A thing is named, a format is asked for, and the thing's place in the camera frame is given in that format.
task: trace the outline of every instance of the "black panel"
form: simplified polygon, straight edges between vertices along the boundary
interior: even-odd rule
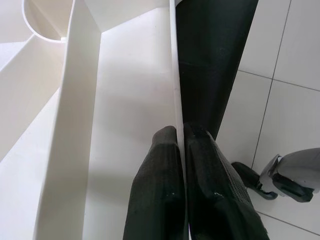
[[[183,0],[176,29],[183,121],[216,139],[258,0]]]

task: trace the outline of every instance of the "black foot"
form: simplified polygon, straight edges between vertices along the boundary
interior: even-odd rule
[[[252,189],[257,194],[259,194],[261,197],[263,197],[266,200],[274,200],[278,197],[278,194],[275,192],[265,192],[261,190],[261,186],[259,183],[259,175],[253,171],[250,167],[244,165],[241,162],[234,162],[232,163],[233,168],[236,170],[236,172],[240,175],[244,185],[247,188]]]

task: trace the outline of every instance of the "tile grout line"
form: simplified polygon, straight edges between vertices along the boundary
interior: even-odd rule
[[[313,90],[313,91],[317,91],[320,92],[320,89],[315,89],[315,88],[311,88],[311,87],[307,87],[307,86],[301,86],[295,83],[291,83],[291,82],[287,82],[287,81],[281,81],[281,80],[277,80],[277,79],[273,79],[274,81],[280,82],[280,83],[284,83],[284,84],[289,84],[289,85],[293,85],[296,87],[300,87],[300,88],[304,88],[304,89],[309,89],[309,90]]]
[[[285,34],[285,29],[286,29],[286,25],[287,25],[288,16],[289,16],[291,1],[292,1],[292,0],[290,0],[290,2],[289,2],[288,11],[286,12],[286,16],[285,16],[285,22],[284,22],[283,31],[282,31],[282,35],[281,35],[281,40],[280,40],[280,44],[279,44],[278,54],[277,54],[276,60],[275,60],[275,65],[274,65],[274,69],[273,69],[271,84],[270,84],[270,88],[269,88],[268,97],[267,97],[267,100],[266,100],[266,103],[265,103],[264,113],[263,113],[262,122],[261,122],[261,127],[260,127],[260,131],[259,131],[259,135],[258,135],[258,140],[257,140],[256,146],[255,146],[255,151],[254,151],[254,155],[253,155],[253,160],[252,160],[251,169],[254,167],[254,163],[255,163],[255,160],[256,160],[256,154],[257,154],[257,150],[258,150],[258,145],[259,145],[259,141],[260,141],[260,136],[261,136],[261,132],[262,132],[262,127],[263,127],[263,125],[264,125],[265,116],[266,116],[266,112],[267,112],[267,106],[268,106],[268,102],[269,102],[269,98],[270,98],[270,93],[271,93],[271,88],[272,88],[272,84],[273,84],[273,82],[274,82],[274,77],[275,77],[275,73],[276,73],[276,67],[277,67],[277,63],[278,63],[279,53],[280,53],[282,41],[283,41],[283,39],[284,39],[284,34]]]
[[[253,72],[249,72],[249,71],[243,71],[243,70],[239,70],[238,69],[238,72],[242,72],[242,73],[254,75],[254,76],[257,76],[257,77],[260,77],[260,78],[272,80],[271,77],[259,75],[259,74],[256,74],[256,73],[253,73]],[[295,83],[288,82],[288,81],[282,81],[282,80],[278,80],[278,79],[275,79],[275,78],[273,80],[276,81],[276,82],[293,85],[293,86],[300,87],[300,88],[303,88],[303,89],[308,89],[308,90],[313,90],[313,91],[316,91],[316,92],[320,92],[320,89],[316,89],[316,88],[312,88],[312,87],[308,87],[308,86],[302,86],[302,85],[299,85],[299,84],[295,84]]]
[[[251,74],[251,75],[255,75],[255,76],[258,76],[258,77],[262,77],[262,78],[265,78],[265,79],[271,79],[272,80],[272,77],[262,76],[262,75],[259,75],[259,74],[253,73],[253,72],[249,72],[249,71],[244,71],[244,70],[238,69],[238,72],[242,72],[242,73],[245,73],[245,74]]]
[[[277,221],[280,221],[280,222],[282,222],[282,223],[288,224],[288,225],[290,225],[290,226],[292,226],[292,227],[295,227],[295,228],[297,228],[297,229],[301,229],[301,230],[306,231],[306,232],[308,232],[308,233],[311,233],[311,234],[320,236],[320,234],[318,234],[318,233],[315,233],[315,232],[313,232],[313,231],[304,229],[304,228],[302,228],[302,227],[300,227],[300,226],[297,226],[297,225],[293,225],[293,224],[290,223],[290,222],[283,221],[283,220],[278,219],[278,218],[276,218],[276,217],[274,217],[274,216],[270,216],[270,215],[268,215],[268,214],[265,214],[265,213],[262,213],[262,212],[259,212],[259,211],[256,211],[256,212],[259,213],[259,214],[261,214],[261,215],[264,215],[264,216],[267,216],[267,217],[269,217],[269,218],[272,218],[272,219],[274,219],[274,220],[277,220]]]

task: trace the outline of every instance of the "white floor tile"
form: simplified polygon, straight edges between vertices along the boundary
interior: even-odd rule
[[[320,236],[260,214],[270,240],[319,240]]]
[[[251,167],[271,80],[238,71],[217,136],[217,144],[230,162]]]
[[[274,81],[253,169],[261,173],[276,155],[320,146],[320,92]],[[320,194],[310,203],[289,197],[267,201],[250,193],[257,211],[320,234]]]
[[[275,79],[320,90],[319,9],[319,0],[292,0]]]
[[[240,70],[271,78],[290,0],[259,0]]]

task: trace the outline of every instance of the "gray robot arm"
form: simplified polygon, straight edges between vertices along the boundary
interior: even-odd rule
[[[242,163],[232,166],[248,188],[268,200],[281,195],[305,203],[320,190],[320,148],[276,155],[260,176]]]

